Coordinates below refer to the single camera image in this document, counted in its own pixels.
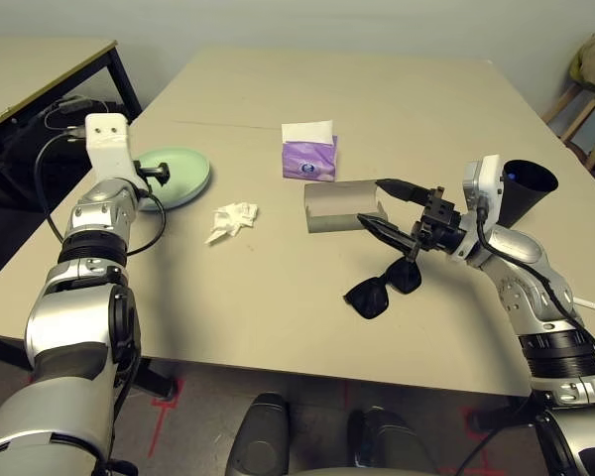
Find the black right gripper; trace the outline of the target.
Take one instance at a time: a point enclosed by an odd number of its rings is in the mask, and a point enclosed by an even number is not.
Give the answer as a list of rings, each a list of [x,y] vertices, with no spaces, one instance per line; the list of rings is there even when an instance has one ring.
[[[452,254],[461,244],[464,231],[460,228],[461,214],[451,201],[443,198],[444,188],[427,189],[397,178],[381,178],[375,184],[388,195],[401,201],[422,206],[420,219],[412,236],[379,216],[359,213],[362,226],[379,241],[400,251],[407,261],[415,261],[419,248],[424,251],[443,251]]]

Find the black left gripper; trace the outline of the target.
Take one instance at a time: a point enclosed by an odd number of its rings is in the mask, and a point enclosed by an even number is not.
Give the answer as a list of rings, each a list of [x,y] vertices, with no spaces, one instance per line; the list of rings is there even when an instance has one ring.
[[[170,168],[167,163],[160,163],[156,168],[136,168],[137,175],[142,179],[156,178],[161,186],[164,186],[171,177]]]

